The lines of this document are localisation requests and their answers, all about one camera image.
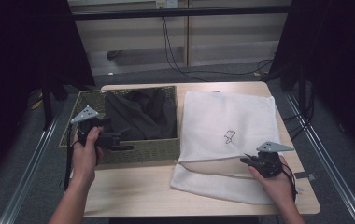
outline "white cloth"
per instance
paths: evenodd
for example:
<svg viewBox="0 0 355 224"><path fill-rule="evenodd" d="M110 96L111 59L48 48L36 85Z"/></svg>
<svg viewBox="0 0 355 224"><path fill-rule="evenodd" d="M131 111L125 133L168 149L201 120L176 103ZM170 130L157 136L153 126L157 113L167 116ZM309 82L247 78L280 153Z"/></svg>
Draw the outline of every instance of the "white cloth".
<svg viewBox="0 0 355 224"><path fill-rule="evenodd" d="M173 189L240 203L269 204L239 158L266 141L280 143L273 97L188 91Z"/></svg>

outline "table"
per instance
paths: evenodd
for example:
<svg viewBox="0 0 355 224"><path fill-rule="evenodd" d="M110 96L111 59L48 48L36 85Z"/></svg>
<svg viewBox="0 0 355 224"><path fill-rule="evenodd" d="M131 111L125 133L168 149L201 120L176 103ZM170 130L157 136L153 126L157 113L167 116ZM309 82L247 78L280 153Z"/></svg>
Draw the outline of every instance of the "table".
<svg viewBox="0 0 355 224"><path fill-rule="evenodd" d="M177 106L181 120L187 91L225 91L268 97L271 92L263 82L166 83L139 85L107 85L102 90L149 88L174 85L177 87ZM277 112L281 142L292 142L282 118ZM285 152L291 169L303 172L296 151ZM96 169L90 189L85 217L209 217L209 216L264 216L278 214L274 205L253 205L216 200L170 189L169 183L175 161L105 164ZM317 214L320 204L307 178L297 179L296 187L301 214Z"/></svg>

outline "drawing on cloth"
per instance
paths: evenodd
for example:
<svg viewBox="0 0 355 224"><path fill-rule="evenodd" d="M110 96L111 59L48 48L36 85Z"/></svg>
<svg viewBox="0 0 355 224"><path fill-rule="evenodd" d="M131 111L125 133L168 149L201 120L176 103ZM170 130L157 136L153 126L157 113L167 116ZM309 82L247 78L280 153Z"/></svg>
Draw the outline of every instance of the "drawing on cloth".
<svg viewBox="0 0 355 224"><path fill-rule="evenodd" d="M232 143L233 142L233 137L236 134L235 131L227 131L227 133L224 135L224 137L226 138L226 144Z"/></svg>

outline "cable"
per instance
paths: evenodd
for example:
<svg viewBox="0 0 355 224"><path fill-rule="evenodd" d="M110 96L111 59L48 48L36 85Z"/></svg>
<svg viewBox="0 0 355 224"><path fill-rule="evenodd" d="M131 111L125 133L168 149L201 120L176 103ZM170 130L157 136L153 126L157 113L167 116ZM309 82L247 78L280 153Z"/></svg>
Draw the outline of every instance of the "cable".
<svg viewBox="0 0 355 224"><path fill-rule="evenodd" d="M275 216L275 218L276 218L276 223L279 224L279 223L280 223L280 222L279 222L279 217L278 217L278 216Z"/></svg>
<svg viewBox="0 0 355 224"><path fill-rule="evenodd" d="M294 138L296 138L311 122L312 118L314 117L314 111L315 111L315 95L316 95L316 91L314 86L311 86L311 96L309 97L309 101L308 101L308 105L305 108L304 113L307 114L307 119L305 120L304 125L300 124L299 126L293 128L292 130L288 131L288 133L292 133L294 131L296 131L297 129L300 128L300 130L291 137L291 140L293 140ZM303 116L303 112L299 113L297 115L285 118L283 121L290 121L293 119L296 119L298 117L302 117Z"/></svg>
<svg viewBox="0 0 355 224"><path fill-rule="evenodd" d="M72 132L72 124L69 124L67 137L66 137L67 156L66 156L66 169L64 172L64 190L65 191L67 190L67 187L69 187L70 173L72 171L73 146L70 145L71 132Z"/></svg>
<svg viewBox="0 0 355 224"><path fill-rule="evenodd" d="M258 64L257 64L257 69L255 70L252 70L252 71L248 71L248 72L245 72L245 73L228 73L228 72L221 72L221 71L182 71L176 61L175 61L175 57L174 57L174 54L172 52L172 48L171 48L171 43L169 41L169 34L168 34L168 28L166 26L166 20L165 20L165 17L162 17L162 20L163 20L163 37L164 37L164 46L165 46L165 55L166 55L166 60L168 61L168 64L169 66L172 68L172 70L176 71L176 72L179 72L180 74L186 76L186 77L191 77L189 76L188 74L189 73L213 73L213 74L224 74L224 75L233 75L233 76L242 76L242 75L248 75L248 74L253 74L257 71L261 71L262 68L264 68L265 66L267 66L270 62L273 61L273 59L266 59L266 60L262 60L262 61L259 61ZM169 51L170 51L170 54L172 56L172 61L173 61L173 64L175 65L175 67L171 64L171 62L169 61L169 57L168 57L168 50L167 48L169 47ZM204 80L204 79L201 79L199 77L191 77L191 78L196 78L198 80L201 80L201 81L205 81L207 82L207 80Z"/></svg>
<svg viewBox="0 0 355 224"><path fill-rule="evenodd" d="M293 201L295 202L295 201L296 201L297 190L296 190L296 180L295 180L295 178L294 178L293 171L291 170L291 168L290 168L288 165L286 165L286 164L284 164L284 163L282 163L282 165L285 166L286 168L288 168L288 170L291 172L291 176L290 176L288 173L286 173L286 171L285 171L284 169L282 169L282 173L283 173L283 174L290 180L290 182L291 182L291 194L292 194L292 196L293 196Z"/></svg>
<svg viewBox="0 0 355 224"><path fill-rule="evenodd" d="M262 79L260 79L260 81L262 81L262 82L268 82L268 81L270 81L270 80L277 79L277 78L281 77L281 74L282 74L283 72L288 71L290 68L291 68L291 63L286 63L285 65L281 66L281 67L278 68L276 71L274 71L273 73L268 74L268 76L262 77Z"/></svg>
<svg viewBox="0 0 355 224"><path fill-rule="evenodd" d="M172 70L179 72L180 74L184 75L185 77L191 77L191 76L187 75L186 73L184 73L183 71L181 71L180 68L178 67L178 65L175 61L174 53L172 52L171 42L169 41L168 28L166 27L165 17L162 17L162 20L163 20L163 40L164 40L164 44L165 44L165 55L166 55L166 60L168 61L169 66L172 68ZM168 46L169 46L169 51L171 53L172 60L175 64L176 68L174 68L172 66L172 64L169 62L168 50L167 50L166 44L168 44ZM195 78L200 81L208 82L207 80L201 79L199 77L191 77L191 78Z"/></svg>

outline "black fabric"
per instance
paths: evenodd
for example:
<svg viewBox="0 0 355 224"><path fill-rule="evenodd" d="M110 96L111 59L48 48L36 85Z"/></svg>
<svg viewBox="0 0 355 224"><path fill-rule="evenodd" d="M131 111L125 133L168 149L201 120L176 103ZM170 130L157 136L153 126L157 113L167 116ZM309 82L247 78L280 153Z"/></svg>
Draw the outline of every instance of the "black fabric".
<svg viewBox="0 0 355 224"><path fill-rule="evenodd" d="M177 106L161 88L141 89L125 95L110 91L105 97L106 131L121 133L121 141L177 137Z"/></svg>

